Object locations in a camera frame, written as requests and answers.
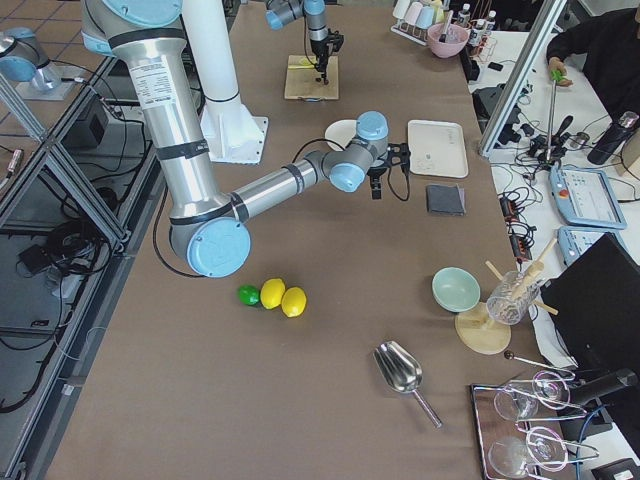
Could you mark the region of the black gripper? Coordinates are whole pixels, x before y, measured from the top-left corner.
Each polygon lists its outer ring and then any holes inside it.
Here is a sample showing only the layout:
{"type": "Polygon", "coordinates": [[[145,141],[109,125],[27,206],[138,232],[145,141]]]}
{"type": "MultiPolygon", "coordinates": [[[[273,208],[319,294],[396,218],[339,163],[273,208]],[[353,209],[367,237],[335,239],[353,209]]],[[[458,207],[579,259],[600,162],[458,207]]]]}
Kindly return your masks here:
{"type": "Polygon", "coordinates": [[[407,143],[389,143],[387,152],[374,162],[367,172],[371,187],[371,198],[382,198],[382,187],[380,178],[394,166],[399,166],[405,176],[406,183],[409,183],[410,173],[410,150],[407,143]]]}
{"type": "MultiPolygon", "coordinates": [[[[329,57],[338,52],[344,43],[344,35],[339,31],[326,30],[323,33],[313,33],[310,39],[310,45],[313,54],[316,57],[315,70],[326,71],[329,57]]],[[[319,83],[325,83],[325,72],[319,72],[316,78],[319,83]]]]}

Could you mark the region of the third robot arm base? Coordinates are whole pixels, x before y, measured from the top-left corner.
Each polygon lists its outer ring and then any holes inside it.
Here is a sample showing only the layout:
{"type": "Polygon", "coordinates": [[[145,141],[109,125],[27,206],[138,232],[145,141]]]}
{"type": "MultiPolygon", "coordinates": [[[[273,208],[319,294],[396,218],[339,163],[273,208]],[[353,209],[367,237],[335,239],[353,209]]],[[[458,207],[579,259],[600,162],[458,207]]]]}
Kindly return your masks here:
{"type": "Polygon", "coordinates": [[[56,66],[31,29],[1,32],[1,74],[17,83],[22,98],[62,101],[73,85],[84,81],[81,73],[79,67],[56,66]]]}

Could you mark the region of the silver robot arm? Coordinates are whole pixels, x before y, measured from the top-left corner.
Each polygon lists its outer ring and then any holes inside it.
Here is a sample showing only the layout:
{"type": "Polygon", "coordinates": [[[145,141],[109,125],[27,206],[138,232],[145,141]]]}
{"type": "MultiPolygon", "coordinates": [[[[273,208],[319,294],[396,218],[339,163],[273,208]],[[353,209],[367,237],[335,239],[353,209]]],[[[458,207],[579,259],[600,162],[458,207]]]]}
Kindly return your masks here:
{"type": "Polygon", "coordinates": [[[408,147],[389,142],[386,118],[369,111],[342,150],[307,153],[224,193],[214,163],[257,162],[268,121],[241,100],[222,4],[86,1],[82,35],[128,68],[173,200],[170,244],[193,275],[225,277],[244,264],[249,218],[322,181],[350,193],[409,163],[408,147]]]}
{"type": "Polygon", "coordinates": [[[325,2],[322,0],[268,0],[265,1],[265,6],[265,18],[272,30],[280,30],[297,19],[305,21],[311,51],[315,55],[313,66],[319,73],[316,81],[327,85],[329,58],[341,49],[344,36],[327,26],[325,2]]]}

